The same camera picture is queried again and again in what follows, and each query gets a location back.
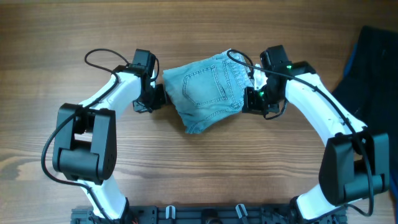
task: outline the white arm segment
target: white arm segment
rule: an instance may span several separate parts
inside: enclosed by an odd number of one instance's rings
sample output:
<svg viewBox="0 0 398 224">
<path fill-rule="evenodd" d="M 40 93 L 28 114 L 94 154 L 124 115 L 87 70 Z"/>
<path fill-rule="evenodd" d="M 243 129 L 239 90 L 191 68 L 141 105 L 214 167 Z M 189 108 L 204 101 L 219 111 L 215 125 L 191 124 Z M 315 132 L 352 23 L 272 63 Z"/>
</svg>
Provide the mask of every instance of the white arm segment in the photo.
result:
<svg viewBox="0 0 398 224">
<path fill-rule="evenodd" d="M 124 110 L 128 105 L 131 105 L 141 94 L 141 79 L 134 74 L 119 72 L 119 84 L 105 96 L 97 105 L 91 107 L 91 109 L 100 110 L 107 108 L 109 110 L 115 110 L 116 119 L 119 119 L 123 114 Z M 89 99 L 82 101 L 80 104 L 86 106 L 102 95 L 106 90 L 111 88 L 115 83 L 116 78 L 112 75 L 110 81 L 105 84 L 96 94 Z M 94 195 L 99 201 L 99 204 L 103 207 L 106 214 L 111 220 L 121 218 L 124 207 L 126 205 L 126 198 L 120 192 L 118 183 L 112 175 L 108 180 L 104 180 L 102 185 L 95 185 L 93 182 L 78 180 L 78 183 L 85 184 L 94 192 Z M 94 208 L 94 214 L 100 218 L 104 218 L 98 207 L 95 205 L 94 200 L 88 194 L 87 190 L 82 188 L 86 193 L 88 199 Z"/>
<path fill-rule="evenodd" d="M 324 94 L 333 100 L 341 112 L 351 121 L 351 125 L 355 131 L 360 132 L 363 130 L 363 127 L 366 126 L 362 121 L 356 119 L 343 108 L 323 86 L 317 74 L 306 73 L 296 77 L 317 86 L 320 91 L 324 92 Z M 331 104 L 309 86 L 295 80 L 287 81 L 285 95 L 286 99 L 295 105 L 308 119 L 321 137 L 325 146 L 328 139 L 335 137 L 337 133 L 351 134 L 351 131 L 348 129 L 347 125 L 344 124 L 342 118 Z M 300 195 L 297 199 L 297 205 L 302 217 L 306 220 L 318 218 L 337 208 L 328 202 L 319 184 L 309 192 Z"/>
</svg>

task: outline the back pocket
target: back pocket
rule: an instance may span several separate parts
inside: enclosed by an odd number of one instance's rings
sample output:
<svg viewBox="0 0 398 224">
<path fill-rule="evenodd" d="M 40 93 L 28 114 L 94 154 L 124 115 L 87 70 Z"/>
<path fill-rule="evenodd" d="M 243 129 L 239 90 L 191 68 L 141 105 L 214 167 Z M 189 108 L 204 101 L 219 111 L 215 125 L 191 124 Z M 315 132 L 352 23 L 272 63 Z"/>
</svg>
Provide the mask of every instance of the back pocket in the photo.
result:
<svg viewBox="0 0 398 224">
<path fill-rule="evenodd" d="M 220 85 L 217 69 L 214 65 L 186 75 L 182 85 L 182 93 L 195 106 L 226 100 L 224 89 Z"/>
</svg>

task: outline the robotic arm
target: robotic arm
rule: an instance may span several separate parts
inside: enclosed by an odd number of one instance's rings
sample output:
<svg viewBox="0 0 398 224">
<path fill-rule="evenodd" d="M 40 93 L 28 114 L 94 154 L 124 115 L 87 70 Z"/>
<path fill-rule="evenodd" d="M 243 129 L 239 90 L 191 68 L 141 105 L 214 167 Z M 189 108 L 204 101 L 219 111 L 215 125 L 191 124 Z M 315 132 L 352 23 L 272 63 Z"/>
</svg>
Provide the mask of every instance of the robotic arm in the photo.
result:
<svg viewBox="0 0 398 224">
<path fill-rule="evenodd" d="M 163 85 L 155 84 L 156 57 L 137 49 L 132 64 L 118 66 L 114 76 L 91 98 L 79 105 L 65 103 L 58 112 L 57 126 L 79 111 L 55 137 L 53 167 L 75 183 L 83 184 L 92 209 L 73 210 L 71 223 L 133 224 L 229 224 L 311 223 L 332 220 L 340 207 L 362 198 L 369 192 L 364 160 L 354 161 L 361 153 L 353 133 L 324 96 L 308 85 L 289 77 L 305 80 L 328 96 L 349 119 L 361 138 L 371 165 L 373 193 L 385 192 L 389 186 L 388 137 L 374 133 L 347 112 L 327 91 L 315 70 L 306 62 L 291 63 L 282 46 L 268 48 L 261 54 L 264 72 L 254 71 L 254 87 L 247 87 L 244 113 L 262 114 L 279 111 L 279 102 L 295 105 L 320 135 L 326 149 L 320 169 L 319 184 L 295 197 L 287 205 L 248 207 L 167 208 L 130 207 L 112 175 L 117 158 L 116 120 L 133 103 L 134 111 L 152 112 L 168 103 Z M 117 85 L 101 101 L 82 111 L 95 99 Z M 75 136 L 93 133 L 91 142 Z"/>
</svg>

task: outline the wooden table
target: wooden table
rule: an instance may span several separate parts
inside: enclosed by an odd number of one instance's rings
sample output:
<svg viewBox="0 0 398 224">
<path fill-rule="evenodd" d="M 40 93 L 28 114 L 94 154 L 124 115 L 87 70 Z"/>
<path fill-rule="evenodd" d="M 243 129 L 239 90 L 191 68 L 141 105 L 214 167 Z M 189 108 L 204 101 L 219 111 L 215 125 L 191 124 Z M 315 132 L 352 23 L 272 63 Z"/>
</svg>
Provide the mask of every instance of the wooden table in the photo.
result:
<svg viewBox="0 0 398 224">
<path fill-rule="evenodd" d="M 13 2 L 0 5 L 0 223 L 68 223 L 72 208 L 90 204 L 82 190 L 46 178 L 40 155 L 58 108 L 109 79 L 84 64 L 91 49 L 130 60 L 147 49 L 164 70 L 229 48 L 258 63 L 263 50 L 283 44 L 289 59 L 310 62 L 333 90 L 363 25 L 398 31 L 396 2 Z M 122 63 L 103 53 L 90 60 Z M 117 126 L 114 175 L 132 205 L 287 203 L 317 183 L 324 151 L 292 105 L 278 120 L 238 114 L 198 135 L 184 133 L 173 106 L 152 114 L 129 108 Z M 393 210 L 388 193 L 377 195 L 371 218 L 349 210 L 349 222 L 392 223 Z"/>
</svg>

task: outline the denim fabric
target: denim fabric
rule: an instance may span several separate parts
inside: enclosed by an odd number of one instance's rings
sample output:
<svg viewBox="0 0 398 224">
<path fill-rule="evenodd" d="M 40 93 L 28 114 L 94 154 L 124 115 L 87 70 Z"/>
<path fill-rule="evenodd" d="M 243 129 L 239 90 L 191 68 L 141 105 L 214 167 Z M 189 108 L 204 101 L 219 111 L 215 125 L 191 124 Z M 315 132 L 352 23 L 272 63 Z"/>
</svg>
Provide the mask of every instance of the denim fabric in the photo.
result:
<svg viewBox="0 0 398 224">
<path fill-rule="evenodd" d="M 240 54 L 232 56 L 244 62 Z M 252 86 L 248 71 L 229 59 L 226 51 L 165 70 L 165 89 L 187 127 L 185 132 L 201 133 L 215 122 L 240 112 L 244 89 Z"/>
</svg>

